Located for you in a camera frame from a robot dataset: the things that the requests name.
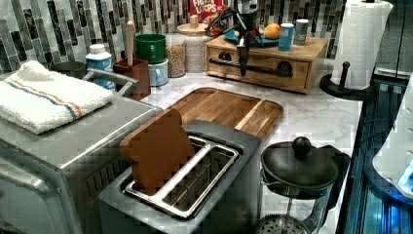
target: marble countertop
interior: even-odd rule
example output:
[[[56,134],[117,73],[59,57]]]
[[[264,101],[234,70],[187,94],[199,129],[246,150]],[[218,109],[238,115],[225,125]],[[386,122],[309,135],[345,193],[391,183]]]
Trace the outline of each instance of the marble countertop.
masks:
[[[327,60],[324,69],[319,71],[319,79],[331,73],[333,61]],[[283,117],[273,133],[258,149],[261,154],[270,144],[293,141],[296,137],[307,137],[315,147],[327,144],[352,155],[356,138],[361,101],[350,101],[333,97],[319,88],[319,79],[306,95],[293,94],[277,89],[224,80],[204,73],[187,73],[180,78],[169,78],[161,87],[152,87],[151,95],[142,101],[167,108],[192,91],[213,87],[216,89],[276,101],[284,109]],[[335,233],[344,189],[341,191],[336,208],[329,211],[327,221],[320,233]],[[286,210],[288,200],[264,189],[261,217]],[[291,215],[308,216],[312,204],[293,205]]]

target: paper towel roll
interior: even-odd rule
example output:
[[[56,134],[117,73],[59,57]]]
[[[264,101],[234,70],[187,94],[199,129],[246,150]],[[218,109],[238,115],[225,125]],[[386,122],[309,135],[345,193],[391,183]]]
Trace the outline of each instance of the paper towel roll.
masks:
[[[345,88],[362,90],[370,83],[386,21],[393,5],[349,0],[344,11],[331,82],[338,85],[343,62],[350,63]]]

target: french press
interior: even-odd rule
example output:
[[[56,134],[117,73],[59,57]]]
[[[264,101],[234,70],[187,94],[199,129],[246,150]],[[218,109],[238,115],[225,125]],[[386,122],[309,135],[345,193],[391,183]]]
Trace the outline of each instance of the french press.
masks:
[[[258,201],[262,201],[265,185],[271,192],[288,199],[288,205],[285,213],[269,214],[261,218],[256,225],[255,233],[319,233],[325,221],[326,210],[331,208],[327,207],[330,203],[331,188],[341,174],[334,157],[331,156],[339,154],[342,155],[330,145],[315,148],[302,136],[293,142],[280,142],[268,146],[261,155]],[[347,165],[340,170],[344,174],[350,162],[350,157],[347,158]],[[300,202],[313,204],[311,214],[307,217],[300,218],[290,214],[291,206]],[[260,202],[257,211],[259,218]]]

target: blue cup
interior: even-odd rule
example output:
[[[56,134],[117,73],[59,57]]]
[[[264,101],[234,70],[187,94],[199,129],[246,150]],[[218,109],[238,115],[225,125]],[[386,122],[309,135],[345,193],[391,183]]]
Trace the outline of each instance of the blue cup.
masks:
[[[280,33],[279,51],[288,52],[291,50],[292,35],[294,34],[294,24],[283,23]]]

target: drawer handle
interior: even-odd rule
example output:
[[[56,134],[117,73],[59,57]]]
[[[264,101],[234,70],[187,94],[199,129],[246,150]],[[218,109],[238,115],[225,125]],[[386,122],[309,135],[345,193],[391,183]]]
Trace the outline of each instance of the drawer handle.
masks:
[[[222,52],[218,57],[219,59],[232,60],[231,55],[227,52]]]
[[[220,58],[210,58],[209,59],[210,63],[218,64],[218,65],[227,65],[227,66],[234,66],[237,68],[240,68],[240,64],[231,61],[231,60],[226,60],[226,59],[220,59]],[[271,75],[277,75],[279,77],[286,77],[286,78],[291,78],[293,75],[292,72],[292,66],[289,62],[287,61],[281,61],[277,65],[277,69],[272,69],[272,68],[266,68],[266,67],[260,67],[260,66],[253,66],[253,65],[246,65],[246,70],[250,71],[257,71],[261,73],[267,73]]]

